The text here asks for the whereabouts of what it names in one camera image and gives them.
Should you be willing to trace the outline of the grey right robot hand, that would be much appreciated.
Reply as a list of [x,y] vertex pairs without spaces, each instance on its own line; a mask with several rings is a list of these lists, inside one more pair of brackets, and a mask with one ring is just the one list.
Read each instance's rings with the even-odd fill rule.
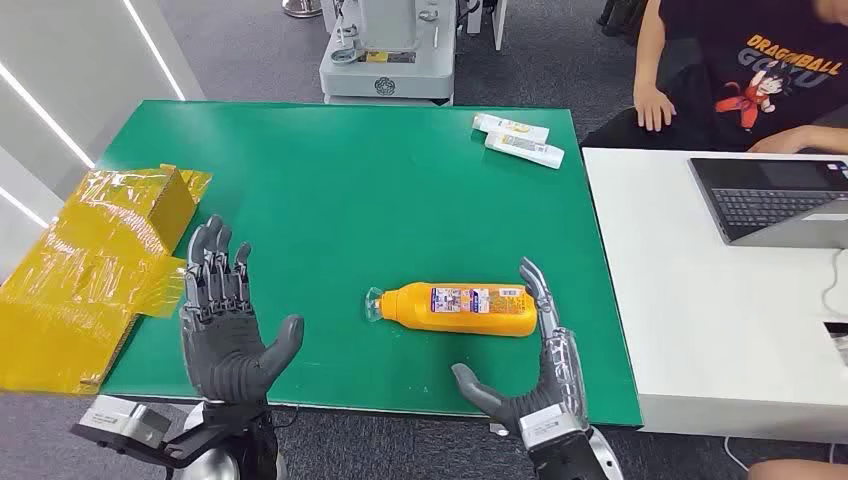
[[519,273],[537,312],[541,348],[539,375],[534,388],[518,396],[504,396],[481,383],[463,363],[451,366],[461,395],[513,434],[520,432],[520,419],[552,405],[559,405],[585,431],[589,428],[585,385],[576,340],[571,330],[560,325],[560,316],[542,270],[529,258],[521,259]]

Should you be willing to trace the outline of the person's left hand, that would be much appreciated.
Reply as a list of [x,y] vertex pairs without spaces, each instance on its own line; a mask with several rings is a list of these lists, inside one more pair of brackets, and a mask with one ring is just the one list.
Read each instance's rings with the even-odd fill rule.
[[749,148],[750,153],[794,154],[808,145],[808,127],[800,126],[765,137]]

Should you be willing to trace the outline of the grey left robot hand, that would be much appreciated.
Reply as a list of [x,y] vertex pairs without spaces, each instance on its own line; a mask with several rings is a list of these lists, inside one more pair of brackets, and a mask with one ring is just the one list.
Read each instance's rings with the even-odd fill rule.
[[304,318],[293,314],[265,344],[251,298],[242,243],[230,253],[231,228],[214,214],[199,225],[187,248],[185,302],[179,310],[184,363],[196,392],[227,404],[265,403],[272,385],[300,351]]

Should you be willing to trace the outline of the person's right hand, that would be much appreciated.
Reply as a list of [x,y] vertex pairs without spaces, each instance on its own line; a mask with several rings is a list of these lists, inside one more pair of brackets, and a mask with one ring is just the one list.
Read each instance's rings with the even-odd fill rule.
[[670,99],[652,83],[637,83],[633,89],[637,124],[650,132],[671,125],[677,112]]

